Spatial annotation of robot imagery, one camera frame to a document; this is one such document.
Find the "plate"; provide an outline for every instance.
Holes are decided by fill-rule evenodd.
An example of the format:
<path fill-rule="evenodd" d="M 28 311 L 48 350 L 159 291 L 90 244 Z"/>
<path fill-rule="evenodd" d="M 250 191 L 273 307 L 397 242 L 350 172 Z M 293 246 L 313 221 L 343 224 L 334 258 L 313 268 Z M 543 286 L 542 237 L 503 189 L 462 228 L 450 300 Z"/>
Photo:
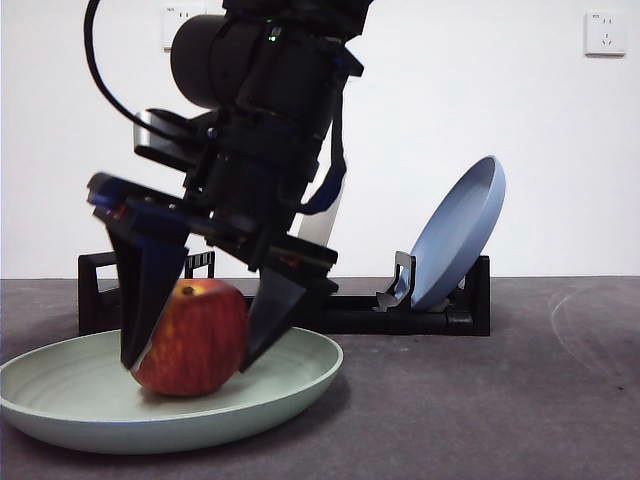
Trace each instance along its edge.
<path fill-rule="evenodd" d="M 265 431 L 309 407 L 331 384 L 342 350 L 292 329 L 246 373 L 189 399 L 144 390 L 120 364 L 120 331 L 34 350 L 0 368 L 6 420 L 74 450 L 151 454 L 192 450 Z"/>
<path fill-rule="evenodd" d="M 478 259 L 498 221 L 506 191 L 502 165 L 485 157 L 465 173 L 447 194 L 418 237 L 413 310 L 440 304 Z M 407 291 L 408 273 L 402 273 L 396 297 Z"/>

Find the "plate rim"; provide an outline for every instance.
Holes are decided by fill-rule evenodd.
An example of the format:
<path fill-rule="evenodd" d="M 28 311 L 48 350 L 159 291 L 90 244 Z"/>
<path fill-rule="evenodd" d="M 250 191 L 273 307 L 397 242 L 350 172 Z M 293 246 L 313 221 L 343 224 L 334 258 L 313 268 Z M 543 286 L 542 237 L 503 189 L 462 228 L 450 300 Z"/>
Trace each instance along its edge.
<path fill-rule="evenodd" d="M 87 424 L 87 425 L 130 425 L 130 424 L 144 424 L 144 423 L 162 423 L 162 422 L 173 422 L 173 421 L 177 421 L 177 420 L 192 420 L 192 419 L 197 419 L 197 418 L 203 418 L 203 417 L 211 417 L 213 415 L 223 415 L 223 414 L 228 414 L 228 413 L 232 413 L 232 412 L 236 412 L 236 411 L 240 411 L 240 410 L 247 410 L 249 408 L 257 408 L 257 407 L 262 407 L 265 405 L 269 405 L 271 403 L 274 402 L 280 402 L 286 398 L 290 398 L 290 397 L 294 397 L 296 395 L 299 395 L 302 392 L 305 392 L 307 390 L 310 390 L 312 388 L 314 388 L 317 385 L 320 385 L 322 383 L 324 383 L 328 378 L 331 378 L 333 375 L 336 374 L 336 372 L 339 370 L 339 368 L 341 367 L 343 360 L 344 360 L 344 352 L 342 351 L 342 347 L 340 347 L 340 345 L 333 340 L 332 338 L 329 338 L 326 335 L 322 335 L 318 332 L 314 332 L 312 330 L 308 330 L 305 328 L 300 328 L 300 327 L 292 327 L 291 330 L 294 331 L 298 331 L 304 334 L 311 334 L 312 336 L 316 336 L 319 337 L 320 339 L 322 339 L 323 341 L 328 342 L 331 346 L 334 347 L 334 349 L 336 350 L 337 354 L 338 354 L 338 358 L 336 359 L 336 361 L 334 362 L 334 364 L 326 371 L 324 372 L 322 375 L 318 376 L 317 378 L 314 378 L 313 380 L 311 380 L 310 382 L 298 387 L 297 389 L 291 391 L 291 392 L 287 392 L 286 394 L 282 394 L 282 395 L 278 395 L 274 398 L 265 400 L 265 401 L 261 401 L 261 402 L 256 402 L 256 403 L 245 403 L 245 404 L 241 404 L 241 405 L 233 405 L 233 406 L 229 406 L 229 407 L 224 407 L 224 408 L 219 408 L 219 409 L 211 409 L 211 410 L 202 410 L 200 412 L 192 412 L 192 413 L 181 413 L 181 414 L 176 414 L 176 415 L 171 415 L 171 416 L 166 416 L 166 417 L 158 417 L 158 418 L 144 418 L 144 419 L 123 419 L 123 420 L 100 420 L 100 419 L 95 419 L 95 420 L 81 420 L 78 418 L 73 418 L 71 416 L 68 415 L 55 415 L 55 414 L 49 414 L 46 412 L 43 412 L 41 410 L 36 410 L 33 408 L 29 408 L 29 407 L 24 407 L 21 406 L 17 403 L 12 402 L 11 400 L 8 400 L 4 397 L 4 395 L 2 394 L 2 389 L 0 388 L 0 407 L 2 409 L 7 408 L 10 411 L 22 414 L 22 415 L 27 415 L 30 417 L 38 417 L 41 419 L 46 419 L 46 420 L 50 420 L 50 421 L 59 421 L 59 422 L 66 422 L 66 423 L 76 423 L 76 424 Z M 20 360 L 22 360 L 25 357 L 28 357 L 30 355 L 35 355 L 40 351 L 43 350 L 47 350 L 50 348 L 54 348 L 60 345 L 63 345 L 65 343 L 71 343 L 71 342 L 77 342 L 77 341 L 82 341 L 83 339 L 86 338 L 91 338 L 91 337 L 97 337 L 100 335 L 107 335 L 107 334 L 113 334 L 115 332 L 119 332 L 120 329 L 115 329 L 115 330 L 108 330 L 105 332 L 99 332 L 99 333 L 94 333 L 91 335 L 83 335 L 83 336 L 79 336 L 79 337 L 74 337 L 74 338 L 69 338 L 66 340 L 61 340 L 59 342 L 54 342 L 51 343 L 49 345 L 43 345 L 42 347 L 36 348 L 34 350 L 30 350 L 26 353 L 23 353 L 21 355 L 18 355 L 17 357 L 5 362 L 3 365 L 0 366 L 0 377 L 2 376 L 2 373 L 4 372 L 4 370 L 8 367 L 10 367 L 12 364 L 19 362 Z"/>

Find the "blue strap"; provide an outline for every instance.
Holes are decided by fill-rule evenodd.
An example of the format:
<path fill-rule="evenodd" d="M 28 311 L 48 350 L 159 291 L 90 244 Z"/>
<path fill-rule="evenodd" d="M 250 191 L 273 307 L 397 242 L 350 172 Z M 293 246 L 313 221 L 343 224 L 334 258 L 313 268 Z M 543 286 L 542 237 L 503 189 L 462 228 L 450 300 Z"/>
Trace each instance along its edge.
<path fill-rule="evenodd" d="M 342 143 L 342 106 L 343 96 L 342 91 L 339 91 L 331 129 L 331 167 L 329 167 L 329 171 L 316 193 L 307 203 L 300 204 L 296 208 L 295 211 L 303 215 L 315 215 L 327 211 L 340 195 L 342 180 L 347 173 Z"/>

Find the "light green plate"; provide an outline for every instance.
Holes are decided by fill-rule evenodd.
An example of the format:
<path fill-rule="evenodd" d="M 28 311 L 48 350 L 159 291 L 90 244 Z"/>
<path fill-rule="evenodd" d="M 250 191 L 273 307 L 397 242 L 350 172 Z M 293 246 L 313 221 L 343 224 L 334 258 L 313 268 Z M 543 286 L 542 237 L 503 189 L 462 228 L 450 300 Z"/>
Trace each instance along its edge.
<path fill-rule="evenodd" d="M 2 414 L 32 437 L 75 450 L 191 450 L 292 418 L 324 393 L 342 364 L 337 343 L 296 328 L 217 392 L 175 399 L 145 391 L 119 356 L 120 332 L 113 331 L 15 358 L 0 368 Z"/>

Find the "table surface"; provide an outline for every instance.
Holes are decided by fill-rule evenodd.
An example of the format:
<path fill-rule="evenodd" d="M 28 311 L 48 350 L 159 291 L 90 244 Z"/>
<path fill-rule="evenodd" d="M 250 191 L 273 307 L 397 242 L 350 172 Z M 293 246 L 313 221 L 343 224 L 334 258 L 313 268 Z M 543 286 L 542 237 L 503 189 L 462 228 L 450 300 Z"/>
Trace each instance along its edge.
<path fill-rule="evenodd" d="M 75 281 L 3 281 L 2 362 L 74 337 L 76 305 Z M 488 338 L 335 335 L 344 366 L 317 403 L 219 447 L 87 454 L 3 419 L 0 477 L 640 478 L 640 278 L 493 279 L 492 322 Z"/>

